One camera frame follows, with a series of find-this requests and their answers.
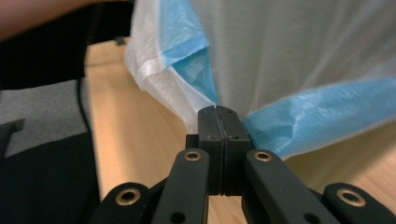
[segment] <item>wooden table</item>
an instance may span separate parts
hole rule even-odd
[[[101,197],[124,182],[152,187],[169,175],[184,148],[182,121],[139,90],[115,42],[89,49],[86,73]],[[396,122],[287,160],[307,186],[349,182],[396,213]],[[240,197],[210,197],[208,223],[246,223]]]

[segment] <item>plastic bag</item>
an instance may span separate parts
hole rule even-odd
[[[200,108],[224,105],[287,158],[395,117],[396,2],[191,2],[137,1],[126,51],[190,133]]]

